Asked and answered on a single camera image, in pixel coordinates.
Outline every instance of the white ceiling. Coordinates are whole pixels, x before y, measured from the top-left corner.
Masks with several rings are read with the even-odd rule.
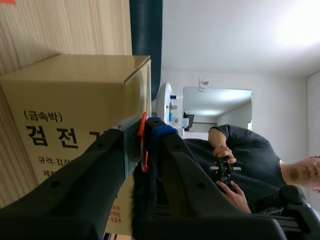
[[[165,0],[162,67],[306,77],[319,23],[320,0]]]
[[[185,87],[183,110],[186,114],[217,117],[251,101],[251,90]]]

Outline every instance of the man's arm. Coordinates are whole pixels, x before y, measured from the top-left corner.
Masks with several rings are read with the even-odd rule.
[[[218,145],[227,145],[226,136],[217,128],[211,128],[209,130],[209,137],[208,137],[210,145],[216,149]]]
[[[236,208],[238,208],[240,211],[246,214],[251,213],[245,193],[237,184],[231,181],[231,185],[234,187],[236,192],[231,191],[230,188],[227,185],[225,185],[222,181],[216,181],[216,184],[218,184],[225,191],[224,195],[226,199],[228,199],[229,202],[232,203]]]

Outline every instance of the wooden wall panel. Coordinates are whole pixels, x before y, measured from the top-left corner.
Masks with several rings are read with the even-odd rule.
[[[129,0],[0,4],[0,76],[61,53],[131,55]],[[37,184],[0,91],[0,207]]]

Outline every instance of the black t-shirt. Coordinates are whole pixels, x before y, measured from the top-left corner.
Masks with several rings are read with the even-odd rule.
[[[214,127],[226,137],[226,145],[232,150],[236,158],[234,167],[241,167],[235,171],[231,179],[243,190],[249,203],[276,194],[286,185],[280,169],[279,157],[271,144],[259,134],[232,125]],[[212,178],[215,174],[210,171],[215,166],[213,150],[208,141],[201,139],[184,140],[202,169]]]

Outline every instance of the man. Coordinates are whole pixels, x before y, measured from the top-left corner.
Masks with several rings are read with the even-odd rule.
[[[208,141],[185,139],[202,169],[209,177],[214,172],[214,158],[227,158],[228,163],[241,167],[232,174],[232,185],[237,193],[217,182],[225,191],[229,201],[245,213],[250,213],[247,201],[273,195],[286,185],[298,187],[320,187],[320,158],[306,158],[300,162],[284,163],[274,152],[270,142],[259,134],[231,125],[213,127]]]

